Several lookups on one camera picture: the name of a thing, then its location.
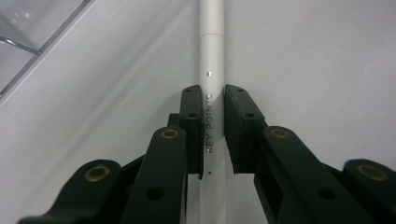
round hole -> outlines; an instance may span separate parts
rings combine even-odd
[[[148,190],[146,197],[151,201],[158,201],[163,197],[164,194],[165,191],[162,188],[154,187]]]
[[[104,179],[110,173],[110,169],[105,165],[97,165],[89,169],[84,177],[89,182],[96,182]]]
[[[332,201],[335,199],[335,194],[331,189],[323,188],[318,190],[318,196],[322,199]]]
[[[362,164],[358,166],[358,171],[362,175],[365,175],[366,177],[376,181],[385,181],[388,179],[387,174],[372,165]]]
[[[178,137],[178,131],[175,129],[167,129],[161,133],[162,138],[176,138]]]

brass screw hole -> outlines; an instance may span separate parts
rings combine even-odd
[[[271,133],[271,135],[273,135],[275,137],[278,137],[278,138],[287,138],[287,137],[289,137],[289,134],[286,131],[282,130],[282,129],[273,129],[273,130],[271,130],[270,133]]]
[[[178,131],[175,129],[167,129],[161,133],[161,137],[168,139],[176,138],[178,137]]]
[[[110,174],[110,168],[100,164],[97,166],[93,166],[91,169],[89,169],[85,173],[84,177],[88,182],[96,182],[103,180],[108,176],[108,174]]]
[[[387,174],[385,174],[382,170],[368,164],[362,164],[358,166],[358,171],[373,180],[376,181],[385,181],[388,179]]]

white rod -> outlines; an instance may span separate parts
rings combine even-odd
[[[201,224],[225,224],[224,0],[200,2],[200,86],[205,112]]]

